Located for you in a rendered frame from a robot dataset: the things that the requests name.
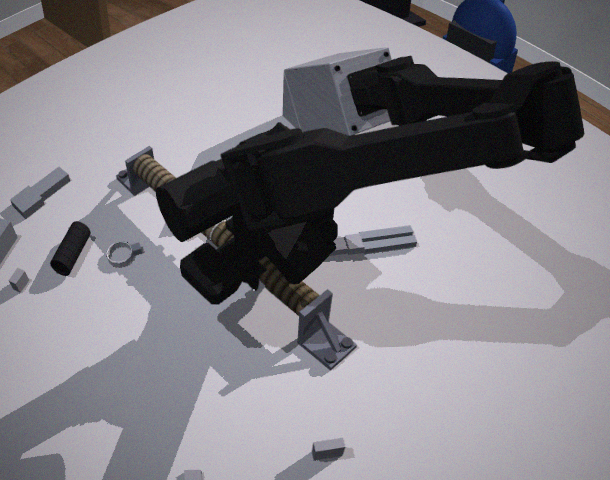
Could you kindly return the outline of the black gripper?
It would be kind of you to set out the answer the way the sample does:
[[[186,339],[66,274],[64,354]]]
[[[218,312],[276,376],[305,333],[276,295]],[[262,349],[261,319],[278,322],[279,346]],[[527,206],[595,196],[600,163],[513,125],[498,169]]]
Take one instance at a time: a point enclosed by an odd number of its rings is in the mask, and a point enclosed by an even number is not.
[[[210,304],[216,305],[234,294],[242,282],[258,290],[259,276],[267,271],[252,253],[253,241],[262,228],[247,230],[240,214],[225,223],[234,237],[220,250],[204,243],[180,260],[182,277]]]

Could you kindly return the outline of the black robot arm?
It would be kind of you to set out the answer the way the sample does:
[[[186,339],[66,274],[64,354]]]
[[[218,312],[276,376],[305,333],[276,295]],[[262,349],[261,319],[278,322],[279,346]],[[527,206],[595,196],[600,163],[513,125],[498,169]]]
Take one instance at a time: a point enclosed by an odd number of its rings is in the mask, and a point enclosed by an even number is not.
[[[354,190],[527,158],[553,163],[585,134],[574,74],[560,62],[492,80],[437,77],[405,56],[347,79],[359,116],[387,109],[399,126],[348,136],[278,122],[156,189],[172,234],[184,242],[240,214],[248,230],[262,228],[252,253],[299,284],[336,249],[338,224],[318,216]],[[447,117],[428,120],[438,115]]]

